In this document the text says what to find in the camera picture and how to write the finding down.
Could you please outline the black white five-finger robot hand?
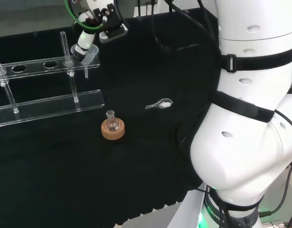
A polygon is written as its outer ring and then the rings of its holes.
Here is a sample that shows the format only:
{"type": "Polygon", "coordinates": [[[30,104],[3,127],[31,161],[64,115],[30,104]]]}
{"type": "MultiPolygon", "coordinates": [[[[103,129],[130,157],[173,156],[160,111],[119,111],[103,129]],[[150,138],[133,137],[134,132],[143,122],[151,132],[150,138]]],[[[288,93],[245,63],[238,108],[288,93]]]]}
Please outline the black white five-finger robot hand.
{"type": "Polygon", "coordinates": [[[81,62],[98,36],[101,43],[124,37],[129,25],[123,18],[117,0],[66,0],[66,9],[80,26],[82,33],[74,47],[73,56],[81,62]]]}

